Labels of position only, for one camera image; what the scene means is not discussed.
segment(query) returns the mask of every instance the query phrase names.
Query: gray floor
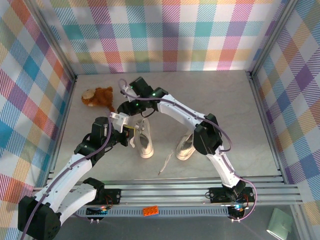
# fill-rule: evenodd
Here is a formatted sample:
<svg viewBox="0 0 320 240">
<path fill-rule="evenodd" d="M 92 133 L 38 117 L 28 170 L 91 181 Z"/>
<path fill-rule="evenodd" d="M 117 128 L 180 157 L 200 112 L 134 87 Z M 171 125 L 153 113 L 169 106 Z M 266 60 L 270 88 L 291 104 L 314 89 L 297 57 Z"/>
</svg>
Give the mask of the gray floor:
<svg viewBox="0 0 320 240">
<path fill-rule="evenodd" d="M 227 155 L 241 176 L 277 174 L 276 165 L 261 123 L 261 119 L 244 71 L 123 73 L 81 75 L 78 77 L 70 107 L 55 172 L 65 166 L 76 146 L 91 131 L 95 118 L 106 115 L 103 107 L 88 107 L 81 95 L 89 88 L 114 88 L 114 107 L 126 99 L 120 94 L 117 81 L 128 82 L 142 76 L 153 88 L 162 87 L 178 101 L 195 111 L 216 115 L 219 125 L 227 132 L 233 148 Z M 158 175 L 167 155 L 175 148 L 187 128 L 170 116 L 156 112 L 149 118 L 154 155 L 142 159 L 136 149 L 116 145 L 82 180 L 130 180 L 158 178 L 218 177 L 211 162 L 194 153 L 187 161 L 174 155 L 164 172 Z"/>
<path fill-rule="evenodd" d="M 55 239 L 59 240 L 275 240 L 267 233 L 274 206 L 257 206 L 250 217 L 231 223 L 227 217 L 105 218 L 99 225 L 70 217 Z M 277 207 L 291 215 L 289 206 Z M 298 240 L 295 223 L 287 240 Z"/>
</svg>

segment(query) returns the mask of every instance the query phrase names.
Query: shoe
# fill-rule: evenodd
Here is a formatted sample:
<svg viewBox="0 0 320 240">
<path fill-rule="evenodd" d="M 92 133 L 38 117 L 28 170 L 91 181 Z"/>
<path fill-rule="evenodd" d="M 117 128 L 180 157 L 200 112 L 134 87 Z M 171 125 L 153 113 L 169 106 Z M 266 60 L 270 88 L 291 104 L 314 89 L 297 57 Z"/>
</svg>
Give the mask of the shoe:
<svg viewBox="0 0 320 240">
<path fill-rule="evenodd" d="M 195 152 L 194 147 L 194 135 L 191 131 L 188 131 L 185 135 L 183 135 L 176 146 L 175 156 L 181 160 L 185 161 L 191 157 L 191 155 Z"/>
<path fill-rule="evenodd" d="M 154 154 L 150 136 L 150 124 L 147 118 L 139 119 L 135 123 L 134 145 L 138 149 L 140 156 L 144 159 L 151 158 Z"/>
</svg>

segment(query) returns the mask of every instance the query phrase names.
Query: plush monkey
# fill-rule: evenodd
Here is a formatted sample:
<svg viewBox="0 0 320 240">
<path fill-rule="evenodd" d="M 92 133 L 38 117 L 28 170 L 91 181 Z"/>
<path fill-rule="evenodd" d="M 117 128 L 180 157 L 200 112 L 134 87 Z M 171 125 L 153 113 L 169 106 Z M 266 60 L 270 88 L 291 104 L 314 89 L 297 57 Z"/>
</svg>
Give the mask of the plush monkey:
<svg viewBox="0 0 320 240">
<path fill-rule="evenodd" d="M 81 100 L 89 107 L 105 106 L 111 112 L 115 112 L 112 106 L 113 97 L 113 88 L 111 86 L 107 88 L 97 87 L 96 89 L 88 89 L 85 91 L 81 96 Z"/>
</svg>

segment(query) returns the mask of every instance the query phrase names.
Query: plaid wallpaper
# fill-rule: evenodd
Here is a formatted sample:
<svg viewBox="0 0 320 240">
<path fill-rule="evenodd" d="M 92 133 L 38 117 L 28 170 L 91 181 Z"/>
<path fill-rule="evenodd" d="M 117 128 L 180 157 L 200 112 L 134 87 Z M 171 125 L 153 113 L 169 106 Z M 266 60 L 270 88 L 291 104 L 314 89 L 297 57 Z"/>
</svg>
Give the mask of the plaid wallpaper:
<svg viewBox="0 0 320 240">
<path fill-rule="evenodd" d="M 251 72 L 254 69 L 254 67 L 255 67 L 255 65 L 256 65 L 256 63 L 257 63 L 257 61 L 258 61 L 258 59 L 259 59 L 259 57 L 261 55 L 261 52 L 262 52 L 262 50 L 263 50 L 263 48 L 264 48 L 264 46 L 265 46 L 265 44 L 266 44 L 266 42 L 268 40 L 268 37 L 274 31 L 276 23 L 277 23 L 279 17 L 281 16 L 281 13 L 282 13 L 285 5 L 287 4 L 287 2 L 288 2 L 288 0 L 281 0 L 281 3 L 278 6 L 278 9 L 276 10 L 276 12 L 274 14 L 274 16 L 272 18 L 272 21 L 270 22 L 269 27 L 265 31 L 265 34 L 264 34 L 264 36 L 263 36 L 263 38 L 262 38 L 262 40 L 260 42 L 260 45 L 259 45 L 257 51 L 255 52 L 255 55 L 253 57 L 253 61 L 252 61 L 251 65 L 250 65 L 250 68 L 248 69 L 248 71 Z"/>
<path fill-rule="evenodd" d="M 17 238 L 17 203 L 41 183 L 71 81 L 23 0 L 0 0 L 0 239 Z"/>
<path fill-rule="evenodd" d="M 320 0 L 300 0 L 258 74 L 290 183 L 320 239 Z"/>
<path fill-rule="evenodd" d="M 281 0 L 38 1 L 77 74 L 248 69 L 279 4 Z"/>
</svg>

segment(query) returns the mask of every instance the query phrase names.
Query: purple cable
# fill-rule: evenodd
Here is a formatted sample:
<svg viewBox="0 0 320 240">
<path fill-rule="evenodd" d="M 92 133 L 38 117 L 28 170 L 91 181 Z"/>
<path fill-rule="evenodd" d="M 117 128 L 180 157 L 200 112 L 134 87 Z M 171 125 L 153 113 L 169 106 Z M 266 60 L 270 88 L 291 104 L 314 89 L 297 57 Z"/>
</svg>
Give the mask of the purple cable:
<svg viewBox="0 0 320 240">
<path fill-rule="evenodd" d="M 119 81 L 118 81 L 118 86 L 121 90 L 121 92 L 125 95 L 127 95 L 128 97 L 132 98 L 132 99 L 135 99 L 135 100 L 140 100 L 140 101 L 162 101 L 162 102 L 165 102 L 165 103 L 169 103 L 169 104 L 172 104 L 172 105 L 175 105 L 177 106 L 178 108 L 180 108 L 181 110 L 183 110 L 184 112 L 186 112 L 187 114 L 190 114 L 191 116 L 193 116 L 194 118 L 196 119 L 199 119 L 201 121 L 205 121 L 206 123 L 209 123 L 211 125 L 213 125 L 216 129 L 218 129 L 224 136 L 225 138 L 228 140 L 229 142 L 229 145 L 230 147 L 228 149 L 224 149 L 224 150 L 221 150 L 220 152 L 222 153 L 226 153 L 226 152 L 229 152 L 231 150 L 231 147 L 232 147 L 232 142 L 231 142 L 231 139 L 230 137 L 227 135 L 227 133 L 221 128 L 219 127 L 217 124 L 215 124 L 214 122 L 208 120 L 208 119 L 205 119 L 205 118 L 202 118 L 202 117 L 199 117 L 198 115 L 194 114 L 193 112 L 189 111 L 188 109 L 186 109 L 185 107 L 181 106 L 180 104 L 176 103 L 176 102 L 173 102 L 173 101 L 170 101 L 170 100 L 167 100 L 167 99 L 163 99 L 163 98 L 158 98 L 158 97 L 147 97 L 147 98 L 142 98 L 142 97 L 136 97 L 136 96 L 132 96 L 128 93 L 126 93 L 125 91 L 123 91 L 122 89 L 122 86 L 121 86 L 121 81 L 124 82 L 124 85 L 127 87 L 128 86 L 128 83 L 125 79 L 121 78 Z M 234 174 L 234 176 L 236 178 L 238 178 L 239 180 L 242 180 L 248 184 L 250 184 L 252 186 L 252 188 L 254 189 L 254 193 L 255 193 L 255 199 L 254 199 L 254 203 L 253 203 L 253 206 L 252 206 L 252 209 L 251 211 L 244 217 L 242 217 L 241 219 L 239 220 L 243 220 L 243 219 L 246 219 L 255 209 L 256 207 L 256 203 L 257 203 L 257 198 L 258 198 L 258 194 L 257 194 L 257 189 L 255 187 L 255 185 L 249 181 L 249 180 L 246 180 L 238 175 L 236 175 L 236 173 L 231 169 L 231 167 L 229 166 L 229 164 L 227 163 L 225 157 L 223 155 L 222 156 L 222 159 L 223 159 L 223 162 L 224 164 L 227 166 L 228 170 Z"/>
<path fill-rule="evenodd" d="M 91 220 L 90 219 L 88 219 L 88 218 L 86 218 L 86 217 L 83 217 L 83 216 L 79 216 L 78 214 L 76 214 L 76 213 L 74 213 L 73 214 L 75 217 L 77 217 L 78 219 L 82 219 L 82 220 L 85 220 L 85 221 L 89 221 L 89 222 L 91 222 Z"/>
<path fill-rule="evenodd" d="M 89 155 L 84 156 L 84 157 L 80 158 L 79 160 L 75 161 L 74 163 L 72 163 L 72 164 L 70 165 L 70 168 L 66 168 L 60 175 L 58 175 L 58 176 L 53 180 L 53 182 L 50 184 L 50 186 L 48 187 L 48 189 L 44 192 L 43 196 L 40 198 L 40 200 L 38 201 L 38 203 L 35 205 L 34 209 L 32 210 L 32 212 L 31 212 L 31 214 L 30 214 L 30 216 L 29 216 L 29 218 L 28 218 L 28 221 L 26 222 L 26 225 L 25 225 L 25 227 L 24 227 L 24 229 L 23 229 L 23 233 L 22 233 L 22 235 L 21 235 L 20 240 L 23 240 L 23 239 L 25 238 L 25 236 L 26 236 L 26 234 L 27 234 L 27 230 L 28 230 L 28 228 L 29 228 L 29 226 L 30 226 L 30 223 L 31 223 L 31 221 L 32 221 L 32 218 L 34 217 L 34 215 L 35 215 L 36 211 L 38 210 L 40 204 L 44 201 L 44 199 L 46 198 L 46 196 L 48 195 L 48 193 L 51 191 L 51 189 L 54 187 L 54 185 L 55 185 L 69 170 L 71 170 L 73 167 L 75 167 L 75 166 L 78 165 L 79 163 L 87 160 L 88 158 L 91 158 L 92 156 L 94 156 L 95 154 L 99 153 L 102 149 L 104 149 L 104 148 L 106 147 L 107 143 L 108 143 L 109 140 L 110 140 L 110 137 L 111 137 L 111 129 L 112 129 L 112 123 L 111 123 L 110 117 L 107 116 L 107 118 L 108 118 L 108 122 L 109 122 L 109 124 L 108 124 L 108 136 L 107 136 L 104 144 L 103 144 L 98 150 L 96 150 L 96 151 L 90 153 Z"/>
</svg>

